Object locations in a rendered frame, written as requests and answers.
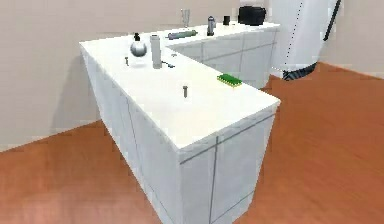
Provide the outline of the black toaster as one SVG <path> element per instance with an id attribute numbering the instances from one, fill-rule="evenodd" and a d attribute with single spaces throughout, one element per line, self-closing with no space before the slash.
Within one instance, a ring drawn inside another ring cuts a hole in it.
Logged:
<path id="1" fill-rule="evenodd" d="M 259 26 L 264 23 L 266 9 L 256 6 L 241 6 L 238 13 L 238 22 L 240 24 Z"/>

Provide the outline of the white fridge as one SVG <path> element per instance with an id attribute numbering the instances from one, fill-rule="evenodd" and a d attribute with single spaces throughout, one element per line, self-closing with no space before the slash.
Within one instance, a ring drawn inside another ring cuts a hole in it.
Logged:
<path id="1" fill-rule="evenodd" d="M 279 24 L 270 73 L 283 80 L 303 78 L 317 65 L 332 0 L 270 0 L 271 21 Z"/>

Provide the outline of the green rolled cylinder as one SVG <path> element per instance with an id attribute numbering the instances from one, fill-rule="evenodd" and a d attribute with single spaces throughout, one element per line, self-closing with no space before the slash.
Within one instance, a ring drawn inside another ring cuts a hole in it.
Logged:
<path id="1" fill-rule="evenodd" d="M 175 39 L 181 39 L 181 38 L 196 36 L 197 34 L 198 34 L 198 32 L 196 30 L 188 30 L 188 31 L 169 33 L 166 36 L 166 38 L 168 38 L 169 40 L 175 40 Z"/>

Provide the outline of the green sponge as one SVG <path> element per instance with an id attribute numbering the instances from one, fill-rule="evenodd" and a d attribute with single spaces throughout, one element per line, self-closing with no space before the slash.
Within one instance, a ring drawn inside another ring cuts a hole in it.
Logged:
<path id="1" fill-rule="evenodd" d="M 231 87 L 237 87 L 242 84 L 240 79 L 226 73 L 219 75 L 217 80 Z"/>

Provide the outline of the white kitchen counter cabinet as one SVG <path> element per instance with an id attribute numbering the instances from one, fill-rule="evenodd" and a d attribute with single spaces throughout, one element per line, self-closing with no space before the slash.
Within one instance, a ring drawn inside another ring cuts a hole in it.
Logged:
<path id="1" fill-rule="evenodd" d="M 131 35 L 80 43 L 100 117 L 162 224 L 234 224 L 248 210 L 280 101 L 217 77 L 253 57 L 266 71 L 277 29 L 232 22 L 207 36 L 200 25 L 176 40 L 161 31 L 161 59 L 175 67 L 160 69 L 132 55 Z"/>

